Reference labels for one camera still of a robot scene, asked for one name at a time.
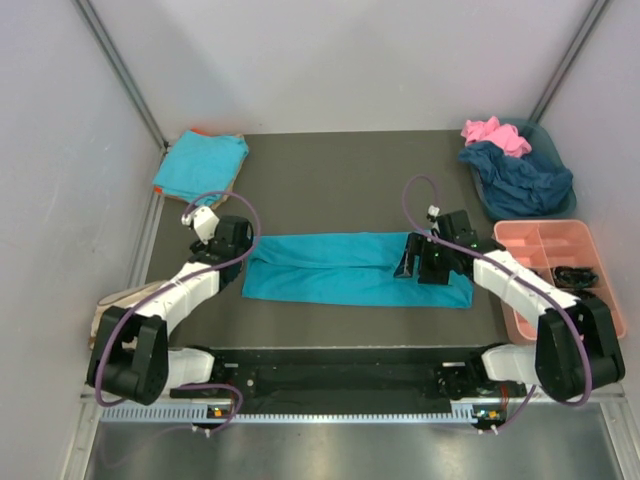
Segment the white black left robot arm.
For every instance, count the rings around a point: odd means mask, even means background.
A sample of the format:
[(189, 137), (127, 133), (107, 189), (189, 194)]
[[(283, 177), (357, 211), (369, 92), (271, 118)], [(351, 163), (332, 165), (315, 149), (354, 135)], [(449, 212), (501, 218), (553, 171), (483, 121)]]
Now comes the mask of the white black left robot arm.
[(214, 354), (203, 347), (171, 348), (169, 337), (199, 305), (238, 277), (241, 257), (252, 245), (248, 219), (224, 215), (207, 220), (178, 274), (101, 314), (86, 383), (142, 405), (192, 384), (205, 396), (220, 394), (227, 374), (214, 364)]

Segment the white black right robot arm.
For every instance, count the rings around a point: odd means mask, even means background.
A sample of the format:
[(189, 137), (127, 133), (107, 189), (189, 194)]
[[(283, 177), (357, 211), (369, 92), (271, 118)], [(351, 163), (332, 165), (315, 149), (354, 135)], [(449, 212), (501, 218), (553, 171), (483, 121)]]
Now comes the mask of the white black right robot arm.
[(545, 281), (494, 238), (482, 239), (463, 210), (431, 208), (431, 227), (407, 236), (394, 273), (445, 285), (459, 275), (496, 295), (536, 331), (532, 345), (486, 348), (470, 361), (469, 388), (487, 396), (503, 382), (539, 386), (552, 399), (577, 403), (626, 374), (614, 320), (599, 298), (582, 299)]

